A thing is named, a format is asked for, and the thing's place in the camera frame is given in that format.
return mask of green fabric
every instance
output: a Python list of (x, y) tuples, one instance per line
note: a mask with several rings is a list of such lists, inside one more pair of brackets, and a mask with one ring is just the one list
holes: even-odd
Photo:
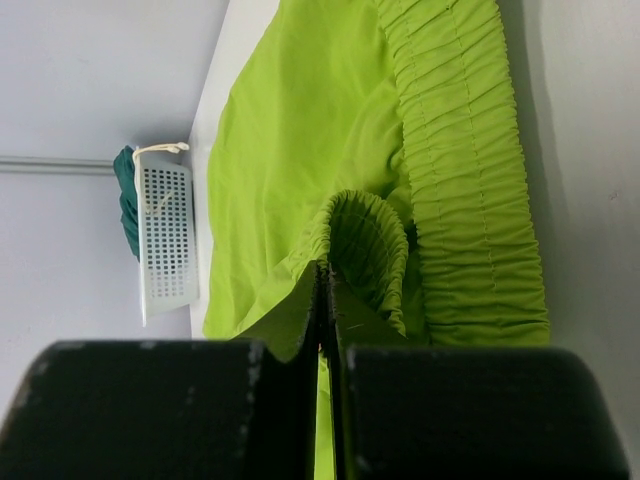
[(138, 240), (138, 195), (134, 183), (135, 166), (133, 164), (133, 149), (124, 147), (113, 161), (113, 171), (120, 184), (120, 208), (122, 215), (120, 222), (127, 237), (131, 253), (140, 261), (140, 243)]
[[(331, 260), (409, 337), (546, 344), (515, 113), (493, 0), (281, 0), (211, 155), (205, 335), (234, 337)], [(317, 428), (332, 478), (326, 365)]]

